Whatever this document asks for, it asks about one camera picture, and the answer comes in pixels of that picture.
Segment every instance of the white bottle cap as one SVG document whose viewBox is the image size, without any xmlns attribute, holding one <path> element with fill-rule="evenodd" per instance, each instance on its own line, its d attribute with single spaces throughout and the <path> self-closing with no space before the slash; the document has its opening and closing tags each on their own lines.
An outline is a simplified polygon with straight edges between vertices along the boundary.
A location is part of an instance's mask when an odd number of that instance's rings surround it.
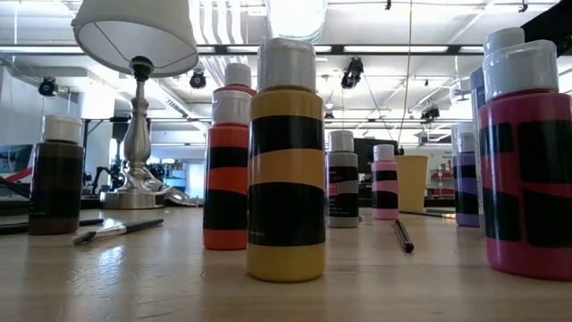
<svg viewBox="0 0 572 322">
<path fill-rule="evenodd" d="M 224 86 L 230 85 L 243 85 L 248 88 L 252 85 L 252 75 L 247 64 L 231 63 L 226 65 Z"/>
<path fill-rule="evenodd" d="M 462 152 L 475 152 L 475 126 L 472 123 L 455 124 L 451 130 L 455 156 Z"/>
<path fill-rule="evenodd" d="M 483 74 L 487 102 L 528 89 L 558 92 L 556 46 L 548 40 L 536 40 L 492 51 L 484 58 Z"/>
<path fill-rule="evenodd" d="M 213 125 L 250 122 L 250 94 L 238 90 L 221 90 L 213 94 Z"/>
<path fill-rule="evenodd" d="M 484 39 L 484 55 L 487 56 L 499 49 L 524 43 L 525 31 L 522 28 L 515 27 L 495 31 Z"/>
<path fill-rule="evenodd" d="M 328 136 L 330 137 L 328 151 L 354 151 L 354 133 L 352 131 L 331 131 Z"/>
<path fill-rule="evenodd" d="M 395 154 L 393 152 L 395 148 L 392 144 L 378 144 L 374 146 L 374 161 L 393 161 L 395 160 Z"/>
<path fill-rule="evenodd" d="M 315 92 L 315 50 L 305 41 L 273 38 L 258 49 L 258 91 L 299 86 Z"/>
<path fill-rule="evenodd" d="M 44 117 L 43 140 L 64 140 L 80 144 L 81 120 L 60 115 L 46 115 Z"/>
</svg>

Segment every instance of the table lamp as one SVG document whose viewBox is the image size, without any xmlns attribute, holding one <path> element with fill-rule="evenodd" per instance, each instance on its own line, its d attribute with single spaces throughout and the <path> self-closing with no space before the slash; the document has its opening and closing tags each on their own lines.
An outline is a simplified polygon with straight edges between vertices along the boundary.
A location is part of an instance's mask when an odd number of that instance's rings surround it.
<svg viewBox="0 0 572 322">
<path fill-rule="evenodd" d="M 125 134 L 125 184 L 102 193 L 104 208 L 157 208 L 156 192 L 145 185 L 151 155 L 145 81 L 188 72 L 198 63 L 187 0 L 84 0 L 71 22 L 78 45 L 91 58 L 137 82 L 132 118 Z"/>
</svg>

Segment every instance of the lamp shade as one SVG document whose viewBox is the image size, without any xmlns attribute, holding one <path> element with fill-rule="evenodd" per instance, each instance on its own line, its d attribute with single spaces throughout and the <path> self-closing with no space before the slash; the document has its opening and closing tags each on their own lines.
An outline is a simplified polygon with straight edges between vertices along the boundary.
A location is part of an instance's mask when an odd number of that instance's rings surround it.
<svg viewBox="0 0 572 322">
<path fill-rule="evenodd" d="M 117 72 L 131 73 L 136 56 L 153 63 L 156 78 L 198 63 L 188 0 L 84 0 L 71 25 L 83 51 Z"/>
</svg>

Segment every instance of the lamp base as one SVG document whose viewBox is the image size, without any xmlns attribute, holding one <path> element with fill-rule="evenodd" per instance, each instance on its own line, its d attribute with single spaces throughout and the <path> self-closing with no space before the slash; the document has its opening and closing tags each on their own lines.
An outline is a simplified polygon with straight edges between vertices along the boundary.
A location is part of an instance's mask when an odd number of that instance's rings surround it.
<svg viewBox="0 0 572 322">
<path fill-rule="evenodd" d="M 164 207 L 164 196 L 151 196 L 137 191 L 102 192 L 103 209 L 153 209 Z"/>
</svg>

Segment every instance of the wooden table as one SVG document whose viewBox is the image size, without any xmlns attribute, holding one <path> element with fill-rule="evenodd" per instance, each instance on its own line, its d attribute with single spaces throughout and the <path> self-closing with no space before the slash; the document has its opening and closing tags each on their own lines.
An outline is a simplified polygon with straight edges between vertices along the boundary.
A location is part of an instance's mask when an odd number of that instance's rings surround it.
<svg viewBox="0 0 572 322">
<path fill-rule="evenodd" d="M 165 223 L 84 246 L 0 236 L 0 321 L 572 320 L 572 284 L 490 269 L 478 229 L 403 216 L 416 246 L 405 254 L 390 223 L 362 213 L 358 229 L 328 229 L 327 271 L 302 284 L 251 278 L 244 251 L 204 250 L 200 208 L 85 211 Z"/>
</svg>

